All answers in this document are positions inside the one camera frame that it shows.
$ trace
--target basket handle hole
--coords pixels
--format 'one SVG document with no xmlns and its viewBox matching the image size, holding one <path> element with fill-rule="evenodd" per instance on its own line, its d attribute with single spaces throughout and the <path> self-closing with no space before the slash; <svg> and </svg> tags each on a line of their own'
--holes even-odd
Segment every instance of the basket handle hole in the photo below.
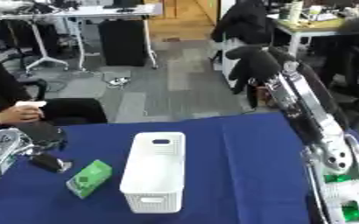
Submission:
<svg viewBox="0 0 359 224">
<path fill-rule="evenodd" d="M 154 144 L 169 144 L 170 140 L 168 140 L 168 139 L 155 139 L 152 142 Z"/>
<path fill-rule="evenodd" d="M 141 198 L 143 203 L 162 203 L 165 199 L 161 197 L 150 197 L 150 198 Z"/>
</svg>

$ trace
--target desk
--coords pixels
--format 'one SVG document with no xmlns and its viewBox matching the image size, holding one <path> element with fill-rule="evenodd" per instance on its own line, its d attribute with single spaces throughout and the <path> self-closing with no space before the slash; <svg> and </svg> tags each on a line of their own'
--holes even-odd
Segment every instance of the desk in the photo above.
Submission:
<svg viewBox="0 0 359 224">
<path fill-rule="evenodd" d="M 322 22 L 312 22 L 311 26 L 299 26 L 279 19 L 273 19 L 273 21 L 276 28 L 291 36 L 288 52 L 293 56 L 297 56 L 299 44 L 302 38 L 339 35 L 336 30 L 344 23 L 344 19 L 342 18 Z"/>
<path fill-rule="evenodd" d="M 133 214 L 119 192 L 132 138 L 143 131 L 187 135 L 184 205 L 174 214 Z M 18 160 L 0 178 L 0 224 L 307 224 L 299 139 L 279 113 L 185 122 L 68 127 L 59 155 L 75 167 L 52 174 Z M 66 187 L 99 158 L 113 177 L 85 200 Z"/>
<path fill-rule="evenodd" d="M 81 6 L 79 10 L 70 10 L 70 11 L 59 11 L 49 14 L 39 14 L 39 15 L 5 15 L 1 16 L 1 19 L 20 19 L 30 21 L 32 25 L 32 29 L 34 30 L 34 35 L 39 43 L 39 48 L 44 57 L 27 67 L 27 71 L 29 71 L 32 67 L 39 65 L 43 61 L 54 61 L 58 63 L 62 63 L 57 61 L 56 59 L 48 59 L 45 46 L 42 43 L 42 38 L 40 37 L 39 31 L 35 25 L 35 22 L 39 19 L 43 18 L 75 18 L 75 22 L 73 25 L 74 33 L 77 38 L 77 43 L 80 50 L 80 58 L 79 58 L 79 68 L 80 70 L 85 70 L 84 61 L 86 57 L 86 51 L 82 42 L 80 23 L 83 19 L 88 18 L 139 18 L 142 17 L 144 21 L 144 36 L 145 36 L 145 45 L 147 47 L 148 55 L 152 61 L 152 67 L 158 68 L 157 64 L 157 54 L 152 50 L 151 47 L 151 39 L 150 39 L 150 30 L 148 26 L 148 21 L 145 19 L 147 16 L 155 16 L 162 14 L 162 7 L 160 3 L 149 3 L 138 5 L 137 8 L 131 13 L 122 13 L 117 12 L 117 9 L 103 9 L 100 5 L 92 5 L 92 6 Z"/>
</svg>

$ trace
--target floor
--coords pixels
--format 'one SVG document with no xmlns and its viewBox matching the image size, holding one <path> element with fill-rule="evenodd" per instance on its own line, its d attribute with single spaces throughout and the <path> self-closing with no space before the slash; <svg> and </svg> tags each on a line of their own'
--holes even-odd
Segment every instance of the floor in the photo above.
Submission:
<svg viewBox="0 0 359 224">
<path fill-rule="evenodd" d="M 148 3 L 160 1 L 165 1 L 165 15 L 150 20 L 154 40 L 208 39 L 214 27 L 194 0 L 146 0 Z"/>
<path fill-rule="evenodd" d="M 212 25 L 207 16 L 193 0 L 179 0 L 175 18 L 173 0 L 166 1 L 165 17 L 156 17 L 150 22 L 158 70 L 151 69 L 150 64 L 106 67 L 100 56 L 88 57 L 87 67 L 91 73 L 41 67 L 34 71 L 34 77 L 49 82 L 46 97 L 96 98 L 112 123 L 181 121 L 248 113 L 250 108 L 245 96 L 232 95 L 222 75 L 211 68 L 208 57 L 213 50 L 207 36 Z M 85 38 L 92 52 L 100 52 L 97 33 L 96 26 L 86 28 Z M 75 59 L 69 61 L 75 68 Z M 13 62 L 6 67 L 13 73 L 18 69 Z M 106 81 L 115 77 L 130 77 L 130 83 L 110 87 Z M 257 112 L 268 111 L 260 108 Z"/>
<path fill-rule="evenodd" d="M 220 73 L 214 72 L 207 40 L 155 42 L 158 70 L 145 67 L 105 67 L 101 57 L 88 57 L 93 73 L 40 68 L 34 78 L 49 81 L 48 98 L 93 97 L 99 99 L 113 123 L 166 122 L 239 115 L 248 111 L 240 96 L 232 95 Z M 7 63 L 12 71 L 14 63 Z M 105 81 L 128 76 L 124 87 L 108 87 Z"/>
</svg>

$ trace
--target green box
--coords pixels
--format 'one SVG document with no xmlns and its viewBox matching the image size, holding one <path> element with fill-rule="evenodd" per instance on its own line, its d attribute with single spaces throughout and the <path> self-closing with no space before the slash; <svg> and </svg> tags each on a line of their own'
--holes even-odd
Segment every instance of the green box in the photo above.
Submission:
<svg viewBox="0 0 359 224">
<path fill-rule="evenodd" d="M 67 188 L 79 198 L 85 199 L 111 176 L 112 169 L 100 160 L 82 169 L 67 181 Z"/>
</svg>

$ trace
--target white plastic basket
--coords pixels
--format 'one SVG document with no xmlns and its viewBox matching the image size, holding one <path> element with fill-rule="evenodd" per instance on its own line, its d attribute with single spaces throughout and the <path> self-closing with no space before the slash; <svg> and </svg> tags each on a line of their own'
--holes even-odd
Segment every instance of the white plastic basket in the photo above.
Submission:
<svg viewBox="0 0 359 224">
<path fill-rule="evenodd" d="M 120 185 L 133 213 L 168 214 L 182 208 L 185 141 L 180 132 L 135 136 Z"/>
</svg>

